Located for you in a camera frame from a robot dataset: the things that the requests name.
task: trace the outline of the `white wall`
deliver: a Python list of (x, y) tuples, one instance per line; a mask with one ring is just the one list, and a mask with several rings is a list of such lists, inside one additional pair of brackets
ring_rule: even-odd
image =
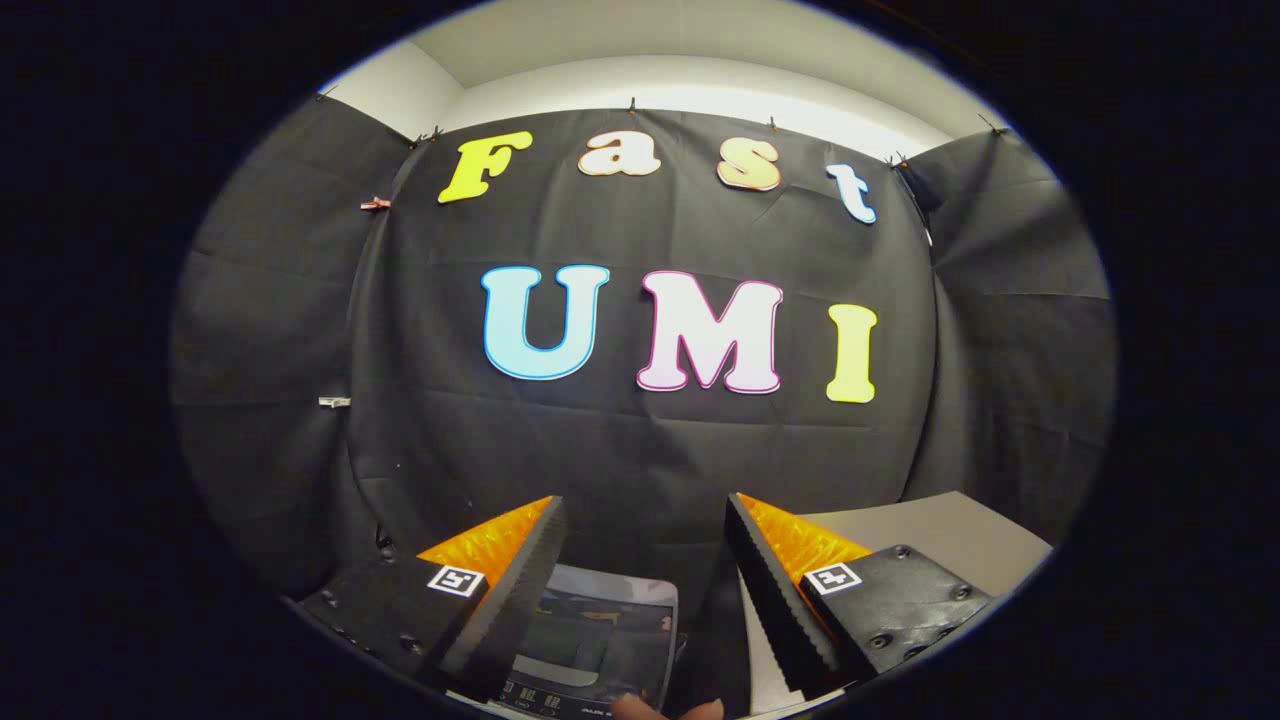
[(412, 42), (397, 42), (325, 85), (334, 97), (411, 140), (430, 135), (462, 86)]
[(874, 158), (915, 155), (952, 140), (915, 115), (797, 73), (682, 55), (600, 58), (539, 68), (470, 87), (449, 105), (445, 132), (553, 110), (626, 108), (742, 118), (851, 147)]

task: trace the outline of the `letter m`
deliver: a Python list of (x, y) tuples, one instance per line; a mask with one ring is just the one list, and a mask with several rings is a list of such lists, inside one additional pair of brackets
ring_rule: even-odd
[(636, 374), (640, 387), (655, 392), (685, 387), (689, 375), (680, 369), (681, 343), (703, 388), (716, 383), (731, 351), (733, 369), (724, 375), (728, 389), (763, 395), (782, 384), (773, 372), (773, 315), (782, 288), (745, 282), (717, 319), (689, 273), (659, 270), (645, 275), (643, 284), (653, 295), (653, 350), (649, 366)]

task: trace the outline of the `yellow letter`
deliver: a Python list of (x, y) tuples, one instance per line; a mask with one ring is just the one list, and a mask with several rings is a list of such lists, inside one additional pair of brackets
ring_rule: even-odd
[(453, 181), (449, 182), (449, 187), (440, 191), (440, 204), (480, 197), (489, 190), (489, 183), (481, 179), (484, 172), (489, 170), (490, 178), (500, 176), (507, 169), (507, 163), (511, 163), (511, 147), (524, 150), (532, 143), (534, 136), (529, 131), (463, 142), (458, 146), (462, 158), (458, 159), (458, 167), (453, 170)]
[(763, 140), (731, 137), (721, 145), (721, 158), (724, 161), (716, 165), (716, 174), (727, 186), (763, 192), (782, 182), (782, 173), (772, 163), (778, 151)]
[(577, 159), (577, 169), (589, 176), (612, 176), (617, 172), (648, 176), (662, 165), (662, 160), (653, 156), (653, 138), (643, 132), (607, 132), (588, 140), (586, 146), (598, 149)]
[(836, 379), (827, 386), (827, 397), (870, 402), (876, 397), (869, 379), (876, 313), (861, 305), (832, 305), (827, 314), (836, 322)]

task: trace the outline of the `hand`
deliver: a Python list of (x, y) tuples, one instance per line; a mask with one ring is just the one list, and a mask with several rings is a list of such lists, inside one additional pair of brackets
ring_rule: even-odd
[[(667, 720), (657, 710), (645, 705), (636, 696), (627, 693), (613, 701), (611, 706), (613, 720)], [(724, 720), (724, 703), (721, 701), (699, 705), (680, 716), (680, 720)]]

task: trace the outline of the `letter u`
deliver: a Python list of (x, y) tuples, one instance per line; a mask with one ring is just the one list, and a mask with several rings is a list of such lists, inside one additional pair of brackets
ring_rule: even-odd
[(554, 380), (586, 364), (595, 345), (595, 301), (609, 272), (599, 265), (567, 265), (556, 273), (564, 286), (564, 338), (550, 350), (529, 345), (525, 318), (529, 291), (543, 275), (534, 268), (495, 268), (480, 278), (489, 293), (484, 314), (484, 351), (503, 373), (522, 380)]

